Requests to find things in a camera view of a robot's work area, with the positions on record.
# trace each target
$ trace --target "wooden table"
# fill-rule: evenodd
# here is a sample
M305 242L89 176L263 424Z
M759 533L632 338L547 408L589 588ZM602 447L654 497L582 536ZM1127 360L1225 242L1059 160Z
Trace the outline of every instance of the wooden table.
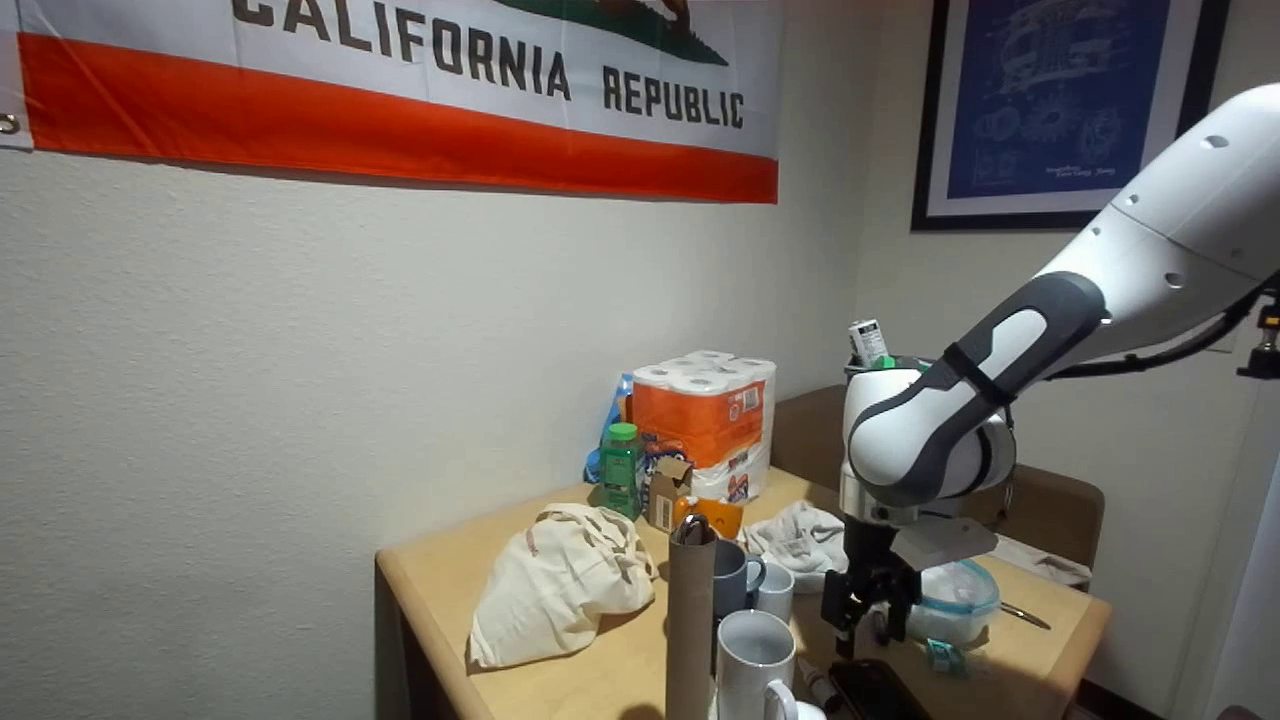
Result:
M526 717L666 717L666 617L669 588L657 585L657 599L628 621L607 623L597 644L565 660L542 660L503 671L477 671L465 660L471 610L494 574L494 560L499 549L534 523L545 504L585 498L589 486L574 483L547 491L527 504L512 504L477 519L465 519L446 533L415 536L410 545L385 549L379 588L385 610L395 621L379 627L379 634L395 634L404 623L410 653L429 664L424 676L442 685L446 704L455 717L494 717L494 720L526 720ZM775 514L781 509L814 498L829 509L829 486L805 483L787 472L767 472L766 491L747 504L747 523ZM657 563L669 560L669 541L639 519L643 545ZM1052 627L1038 627L1012 621L1003 610L994 617L987 640L970 655L965 671L930 668L917 644L860 644L860 655L883 655L917 699L935 717L1066 717L1077 685L1110 627L1110 603L1038 574L1015 572L994 554L982 560L1000 595L1044 617ZM825 668L833 640L817 623L801 623L809 668ZM449 717L442 709L424 709L415 697L415 710L404 699L402 671L379 655L379 717Z

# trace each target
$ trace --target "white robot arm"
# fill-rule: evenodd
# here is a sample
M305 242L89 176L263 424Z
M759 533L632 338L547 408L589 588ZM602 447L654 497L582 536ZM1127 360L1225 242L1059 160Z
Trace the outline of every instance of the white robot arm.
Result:
M1280 85L1239 92L1165 147L1025 286L925 373L860 373L847 384L846 458L890 509L921 509L1000 483L1028 384L1179 338L1244 316L1280 269Z

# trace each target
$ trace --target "white cup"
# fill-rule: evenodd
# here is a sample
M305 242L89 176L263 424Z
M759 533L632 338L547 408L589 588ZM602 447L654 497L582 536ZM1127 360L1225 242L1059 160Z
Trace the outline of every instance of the white cup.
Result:
M717 720L787 720L797 634L759 608L727 610L717 627Z
M758 588L758 608L791 621L797 574L781 563L766 563L766 579Z

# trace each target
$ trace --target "white wall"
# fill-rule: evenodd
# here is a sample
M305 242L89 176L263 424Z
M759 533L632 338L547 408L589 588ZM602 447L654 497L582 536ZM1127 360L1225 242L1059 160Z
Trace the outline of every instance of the white wall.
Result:
M1072 234L1059 230L909 230L917 132L925 98L932 0L882 3L871 154L876 176L860 205L856 230L856 316L882 316L892 346L942 353L1000 297L1025 282ZM1280 6L1235 0L1216 95L1280 77ZM1265 430L1278 447L1280 418L1254 426L1278 388L1235 378L1239 346L1193 357L1131 378L1044 384L1015 405L1020 457L1110 497L1095 560L1095 595L1115 621L1091 681L1167 717L1188 627L1200 621L1200 588L1222 541L1230 497L1258 486L1262 472L1239 458L1239 437Z
M1280 717L1280 688L1272 676L1280 668L1280 464L1262 513L1265 519L1239 574L1239 603L1225 632L1225 655L1211 671L1211 710L1239 704L1258 717Z
M0 154L0 717L369 717L372 551L574 483L615 373L833 384L863 32L787 3L775 209Z

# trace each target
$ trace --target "red stripe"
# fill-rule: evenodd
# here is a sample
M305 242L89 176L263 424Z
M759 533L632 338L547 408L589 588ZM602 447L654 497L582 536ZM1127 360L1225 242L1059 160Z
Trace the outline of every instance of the red stripe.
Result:
M272 70L19 37L35 147L465 186L775 200L775 160L607 138Z

